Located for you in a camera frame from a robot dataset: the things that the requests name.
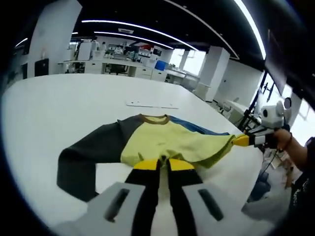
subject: hand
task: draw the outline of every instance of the hand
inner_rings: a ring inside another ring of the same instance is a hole
[[[277,148],[284,149],[291,139],[291,134],[285,129],[279,129],[274,133],[274,137],[278,140]]]

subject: ceiling light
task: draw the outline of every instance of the ceiling light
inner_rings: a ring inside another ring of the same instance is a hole
[[[19,46],[21,43],[25,42],[26,40],[28,40],[28,38],[23,39],[21,42],[19,42],[17,45],[15,45],[15,47]]]
[[[133,36],[133,35],[123,34],[123,33],[100,32],[100,31],[94,31],[94,33],[112,34],[112,35],[120,35],[120,36],[125,36],[125,37],[130,37],[130,38],[137,38],[137,39],[141,39],[141,40],[145,40],[145,41],[148,41],[148,42],[152,42],[152,43],[161,45],[161,46],[166,47],[166,48],[169,48],[169,49],[174,49],[174,48],[172,48],[172,47],[170,47],[170,46],[167,46],[167,45],[165,45],[165,44],[158,43],[158,42],[155,42],[155,41],[153,41],[153,40],[146,39],[146,38],[141,38],[141,37]]]
[[[226,44],[226,46],[231,50],[231,52],[235,55],[235,59],[239,60],[240,58],[237,56],[236,52],[233,50],[233,48],[227,43],[227,41],[221,36],[219,35],[218,32],[216,32],[207,22],[205,22],[204,20],[202,20],[199,16],[193,14],[191,11],[189,11],[188,9],[184,8],[183,6],[177,4],[177,3],[174,3],[173,1],[171,0],[163,0],[165,2],[168,2],[170,4],[172,4],[173,6],[176,6],[180,9],[182,9],[183,11],[185,11],[186,13],[188,13],[189,15],[193,16],[194,18],[196,18],[198,21],[200,21],[201,23],[203,23],[206,27],[208,27],[214,34],[216,34],[217,37],[219,37],[223,43]]]
[[[264,47],[264,44],[263,44],[262,39],[260,37],[259,31],[257,29],[257,26],[256,26],[254,20],[252,19],[251,14],[249,13],[249,11],[247,10],[246,6],[244,5],[244,3],[241,0],[234,0],[234,1],[238,5],[238,7],[241,9],[241,11],[243,12],[244,16],[246,17],[248,23],[250,24],[250,26],[252,28],[252,31],[254,32],[254,35],[255,35],[256,40],[258,42],[262,58],[265,60],[266,59],[265,47]]]
[[[188,43],[185,43],[183,41],[181,41],[180,39],[177,39],[173,36],[170,36],[166,33],[163,33],[163,32],[160,32],[160,31],[157,31],[155,29],[150,29],[150,28],[147,28],[147,27],[144,27],[144,26],[139,26],[139,25],[135,25],[135,24],[130,24],[130,23],[125,23],[125,22],[120,22],[120,21],[106,21],[106,20],[84,20],[82,21],[82,23],[91,23],[91,22],[94,22],[94,23],[113,23],[113,24],[121,24],[121,25],[126,25],[126,26],[133,26],[133,27],[138,27],[138,28],[141,28],[141,29],[144,29],[144,30],[149,30],[149,31],[152,31],[152,32],[155,32],[155,33],[159,33],[159,34],[162,34],[166,37],[169,37],[173,40],[176,40],[182,44],[185,44],[186,46],[198,51],[198,49],[196,49],[195,47],[193,47],[192,45],[188,44]]]

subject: bracelet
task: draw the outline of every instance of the bracelet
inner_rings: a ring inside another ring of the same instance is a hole
[[[289,141],[287,141],[287,143],[285,144],[283,150],[286,150],[287,147],[288,147],[288,146],[290,145],[290,143],[292,142],[292,133],[290,132],[290,134],[291,134],[291,137],[290,137]]]

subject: white cabinet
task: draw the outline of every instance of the white cabinet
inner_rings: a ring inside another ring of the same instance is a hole
[[[166,75],[166,71],[153,70],[151,80],[165,82]]]
[[[152,70],[144,67],[132,67],[130,68],[130,76],[142,79],[151,79]]]
[[[101,74],[102,62],[101,61],[87,61],[85,62],[84,73],[86,74]]]

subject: white table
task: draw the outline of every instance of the white table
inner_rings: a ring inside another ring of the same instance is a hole
[[[175,71],[175,70],[165,70],[167,74],[169,75],[173,75],[179,78],[185,78],[186,74],[184,72],[180,72],[180,71]]]
[[[230,100],[227,100],[226,101],[226,104],[231,106],[231,108],[233,108],[234,110],[236,110],[238,113],[240,114],[244,114],[244,112],[248,109],[247,106],[244,106],[240,103],[237,103],[237,102],[233,102],[233,101],[230,101]]]
[[[146,99],[177,104],[178,109],[126,106],[126,100]],[[22,196],[49,227],[75,220],[87,204],[57,187],[60,152],[99,126],[138,113],[169,114],[215,132],[240,131],[181,86],[156,81],[92,74],[61,74],[18,81],[2,100],[5,152]],[[253,147],[233,147],[208,170],[199,170],[205,183],[217,185],[241,209],[258,176],[262,154]],[[122,163],[97,166],[96,189],[101,192],[124,181],[131,167]],[[152,235],[176,235],[167,179],[161,175],[159,204]]]

